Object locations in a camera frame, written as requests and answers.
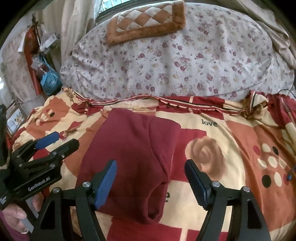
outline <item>brown pillow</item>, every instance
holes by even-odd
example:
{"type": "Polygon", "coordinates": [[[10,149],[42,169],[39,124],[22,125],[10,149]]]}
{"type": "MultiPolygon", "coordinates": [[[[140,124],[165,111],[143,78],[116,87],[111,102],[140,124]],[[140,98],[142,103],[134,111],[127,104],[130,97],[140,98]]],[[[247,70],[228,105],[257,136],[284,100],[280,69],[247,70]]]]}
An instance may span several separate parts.
{"type": "Polygon", "coordinates": [[[184,1],[158,3],[116,14],[108,24],[108,45],[175,33],[185,27],[184,1]]]}

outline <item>bedspread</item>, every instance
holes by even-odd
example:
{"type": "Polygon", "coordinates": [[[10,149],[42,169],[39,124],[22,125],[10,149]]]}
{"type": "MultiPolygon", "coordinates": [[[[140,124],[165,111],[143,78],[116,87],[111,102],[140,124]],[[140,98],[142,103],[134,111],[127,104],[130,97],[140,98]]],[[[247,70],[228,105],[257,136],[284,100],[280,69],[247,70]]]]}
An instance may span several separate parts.
{"type": "MultiPolygon", "coordinates": [[[[82,158],[113,108],[173,120],[181,125],[181,133],[160,222],[141,225],[96,213],[109,241],[196,239],[206,212],[197,204],[184,173],[184,163],[190,158],[212,180],[225,187],[249,186],[265,216],[272,240],[282,240],[295,233],[296,176],[286,181],[295,164],[295,100],[285,95],[251,91],[241,102],[217,97],[138,96],[100,104],[66,88],[62,94],[50,97],[43,107],[33,110],[17,133],[14,149],[30,139],[59,132],[60,139],[33,157],[37,158],[72,138],[78,139],[81,143],[78,151],[62,165],[63,178],[51,186],[51,189],[74,188],[82,158]]],[[[230,216],[228,207],[221,241],[227,235],[230,216]]],[[[75,210],[73,223],[78,231],[75,210]]]]}
{"type": "Polygon", "coordinates": [[[186,27],[175,34],[107,45],[109,21],[75,46],[60,70],[63,84],[96,100],[153,96],[218,96],[241,100],[251,90],[291,88],[294,69],[267,32],[242,13],[185,4],[186,27]]]}

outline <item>red cloth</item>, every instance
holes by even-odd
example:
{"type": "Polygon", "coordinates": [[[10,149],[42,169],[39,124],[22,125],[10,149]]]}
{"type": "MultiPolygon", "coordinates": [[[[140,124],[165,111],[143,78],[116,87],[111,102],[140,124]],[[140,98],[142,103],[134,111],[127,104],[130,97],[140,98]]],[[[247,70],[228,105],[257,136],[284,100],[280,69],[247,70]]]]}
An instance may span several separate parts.
{"type": "Polygon", "coordinates": [[[35,88],[36,95],[41,95],[42,94],[42,89],[39,81],[37,80],[35,70],[31,67],[33,61],[32,57],[33,55],[37,54],[39,51],[39,46],[37,43],[36,35],[34,33],[34,28],[33,26],[30,27],[28,32],[26,33],[25,37],[25,45],[24,45],[24,54],[26,57],[27,65],[28,65],[28,70],[31,75],[31,79],[35,88]]]}
{"type": "Polygon", "coordinates": [[[8,231],[8,233],[10,234],[11,238],[15,241],[29,241],[29,235],[28,234],[21,234],[18,231],[14,230],[12,227],[10,227],[4,218],[4,215],[2,213],[2,211],[0,211],[0,220],[3,222],[6,230],[8,231]]]}
{"type": "Polygon", "coordinates": [[[113,109],[83,157],[76,185],[114,159],[117,175],[99,211],[142,224],[159,222],[180,129],[172,120],[113,109]]]}

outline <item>rose print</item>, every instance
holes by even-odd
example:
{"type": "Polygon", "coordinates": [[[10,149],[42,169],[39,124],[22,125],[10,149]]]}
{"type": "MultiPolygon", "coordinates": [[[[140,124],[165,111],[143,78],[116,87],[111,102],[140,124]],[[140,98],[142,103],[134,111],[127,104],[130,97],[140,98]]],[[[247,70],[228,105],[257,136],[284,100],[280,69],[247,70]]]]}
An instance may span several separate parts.
{"type": "Polygon", "coordinates": [[[157,57],[160,57],[162,55],[162,52],[160,50],[157,50],[157,51],[154,52],[153,55],[155,55],[157,57]]]}
{"type": "Polygon", "coordinates": [[[216,25],[219,25],[219,24],[223,24],[223,22],[222,22],[221,20],[218,20],[218,21],[216,22],[216,25]]]}
{"type": "Polygon", "coordinates": [[[180,67],[180,64],[179,64],[179,62],[178,62],[178,61],[176,61],[176,62],[174,63],[174,65],[175,65],[177,68],[179,68],[179,67],[180,67]]]}
{"type": "Polygon", "coordinates": [[[162,47],[163,47],[163,48],[167,48],[167,47],[168,47],[168,44],[167,44],[166,42],[164,42],[164,43],[162,44],[162,47]]]}
{"type": "Polygon", "coordinates": [[[201,83],[198,83],[196,87],[198,90],[204,90],[204,87],[201,83]]]}
{"type": "Polygon", "coordinates": [[[207,74],[207,79],[209,80],[209,81],[212,81],[213,80],[213,76],[211,76],[209,73],[207,74]]]}
{"type": "Polygon", "coordinates": [[[142,87],[141,87],[141,85],[140,85],[139,83],[136,84],[136,89],[137,89],[137,90],[142,89],[142,87]]]}
{"type": "Polygon", "coordinates": [[[151,75],[149,75],[148,73],[145,74],[145,79],[149,80],[151,78],[151,75]]]}
{"type": "Polygon", "coordinates": [[[187,158],[194,161],[198,169],[205,172],[211,180],[219,180],[226,171],[225,158],[215,139],[208,136],[194,139],[187,158]]]}
{"type": "Polygon", "coordinates": [[[223,46],[220,46],[220,52],[221,53],[225,52],[225,46],[224,45],[223,46]]]}

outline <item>finger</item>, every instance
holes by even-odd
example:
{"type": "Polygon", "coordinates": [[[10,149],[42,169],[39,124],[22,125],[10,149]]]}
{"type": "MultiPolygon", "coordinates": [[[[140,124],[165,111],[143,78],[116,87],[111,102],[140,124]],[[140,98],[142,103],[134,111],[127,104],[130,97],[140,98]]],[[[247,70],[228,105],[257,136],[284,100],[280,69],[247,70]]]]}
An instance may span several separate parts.
{"type": "Polygon", "coordinates": [[[24,219],[27,217],[27,214],[23,209],[21,209],[16,204],[9,204],[4,210],[3,210],[4,216],[13,216],[16,219],[24,219]]]}
{"type": "Polygon", "coordinates": [[[6,223],[10,227],[12,227],[14,230],[16,230],[16,231],[18,231],[20,233],[23,233],[25,231],[24,224],[19,219],[17,219],[16,217],[5,215],[4,219],[5,219],[6,223]]]}
{"type": "Polygon", "coordinates": [[[33,207],[36,209],[37,212],[40,212],[41,208],[42,208],[42,204],[43,204],[43,200],[44,200],[44,196],[43,194],[37,193],[34,197],[33,197],[33,207]]]}

